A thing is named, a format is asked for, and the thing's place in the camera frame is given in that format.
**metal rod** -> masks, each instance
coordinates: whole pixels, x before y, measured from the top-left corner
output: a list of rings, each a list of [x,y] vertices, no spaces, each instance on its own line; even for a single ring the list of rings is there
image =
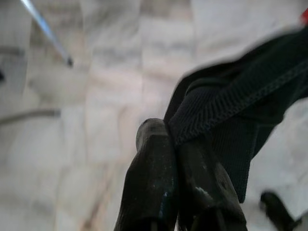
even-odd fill
[[[31,0],[20,0],[24,6],[28,9],[28,11],[31,13],[33,18],[36,20],[38,25],[41,27],[42,31],[45,33],[47,38],[53,43],[54,47],[57,49],[57,51],[61,54],[62,58],[64,59],[65,63],[72,67],[73,66],[73,60],[71,56],[66,52],[58,38],[55,36],[51,28],[49,27],[48,23],[44,19],[44,17],[39,13],[39,11],[35,8]]]

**red object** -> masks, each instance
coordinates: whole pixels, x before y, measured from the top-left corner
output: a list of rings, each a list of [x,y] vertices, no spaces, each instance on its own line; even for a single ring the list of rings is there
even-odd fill
[[[303,12],[301,19],[303,20],[304,24],[308,25],[308,9]]]

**marble floor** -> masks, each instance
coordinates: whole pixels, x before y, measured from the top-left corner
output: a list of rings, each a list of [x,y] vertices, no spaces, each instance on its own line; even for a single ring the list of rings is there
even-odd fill
[[[139,124],[162,118],[184,73],[233,59],[299,25],[307,0],[33,0],[75,65],[66,67],[19,0],[0,1],[0,117],[61,110],[0,127],[2,231],[111,231]],[[294,105],[251,164],[250,231],[276,190],[308,209],[308,101]]]

